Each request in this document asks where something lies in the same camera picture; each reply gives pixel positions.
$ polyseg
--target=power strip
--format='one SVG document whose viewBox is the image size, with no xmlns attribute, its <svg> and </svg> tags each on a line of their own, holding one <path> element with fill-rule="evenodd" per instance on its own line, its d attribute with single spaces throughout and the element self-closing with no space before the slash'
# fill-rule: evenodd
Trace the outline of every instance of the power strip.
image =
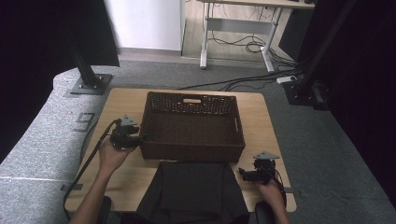
<svg viewBox="0 0 396 224">
<path fill-rule="evenodd" d="M 282 84 L 284 82 L 290 82 L 290 81 L 295 81 L 297 80 L 297 77 L 295 76 L 290 76 L 290 77 L 279 77 L 276 79 L 277 84 Z"/>
</svg>

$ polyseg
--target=brown woven basket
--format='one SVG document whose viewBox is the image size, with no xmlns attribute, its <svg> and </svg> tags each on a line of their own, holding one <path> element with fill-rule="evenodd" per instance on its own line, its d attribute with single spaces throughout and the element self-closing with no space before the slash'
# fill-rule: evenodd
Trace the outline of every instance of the brown woven basket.
<svg viewBox="0 0 396 224">
<path fill-rule="evenodd" d="M 148 93 L 144 159 L 237 162 L 245 147 L 234 96 Z"/>
</svg>

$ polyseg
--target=metal bracket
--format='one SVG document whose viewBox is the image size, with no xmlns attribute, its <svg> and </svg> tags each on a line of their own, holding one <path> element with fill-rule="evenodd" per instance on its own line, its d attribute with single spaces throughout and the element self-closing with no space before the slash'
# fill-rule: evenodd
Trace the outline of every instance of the metal bracket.
<svg viewBox="0 0 396 224">
<path fill-rule="evenodd" d="M 73 89 L 70 91 L 71 94 L 91 94 L 91 95 L 102 95 L 108 83 L 110 82 L 112 75 L 109 74 L 95 74 L 96 83 L 93 85 L 86 85 L 80 77 L 76 82 Z"/>
<path fill-rule="evenodd" d="M 131 119 L 128 115 L 124 115 L 121 121 L 121 126 L 135 126 L 137 122 Z"/>
<path fill-rule="evenodd" d="M 329 110 L 327 107 L 328 90 L 319 83 L 315 82 L 312 85 L 309 95 L 301 95 L 301 84 L 296 82 L 283 83 L 286 96 L 288 97 L 289 104 L 291 105 L 311 105 L 316 110 Z"/>
<path fill-rule="evenodd" d="M 272 160 L 272 159 L 279 159 L 280 157 L 275 154 L 264 151 L 254 156 L 253 158 L 256 160 Z"/>
</svg>

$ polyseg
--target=white wall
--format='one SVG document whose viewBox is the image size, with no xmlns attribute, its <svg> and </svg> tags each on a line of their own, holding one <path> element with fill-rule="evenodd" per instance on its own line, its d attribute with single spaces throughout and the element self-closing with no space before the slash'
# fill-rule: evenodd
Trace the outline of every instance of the white wall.
<svg viewBox="0 0 396 224">
<path fill-rule="evenodd" d="M 181 50 L 184 0 L 105 0 L 119 48 Z"/>
</svg>

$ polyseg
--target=person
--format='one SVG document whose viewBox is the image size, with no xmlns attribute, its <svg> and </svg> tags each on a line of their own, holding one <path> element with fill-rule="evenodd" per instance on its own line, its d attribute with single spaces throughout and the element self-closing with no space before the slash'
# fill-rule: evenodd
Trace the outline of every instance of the person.
<svg viewBox="0 0 396 224">
<path fill-rule="evenodd" d="M 89 224 L 97 222 L 101 203 L 110 177 L 121 167 L 128 155 L 135 149 L 136 147 L 117 149 L 113 147 L 109 137 L 104 139 L 99 147 L 99 171 L 93 180 L 90 190 L 69 223 Z M 283 204 L 282 195 L 275 181 L 271 180 L 267 185 L 261 183 L 253 184 L 258 188 L 263 200 L 271 206 L 276 224 L 290 223 L 288 213 Z"/>
</svg>

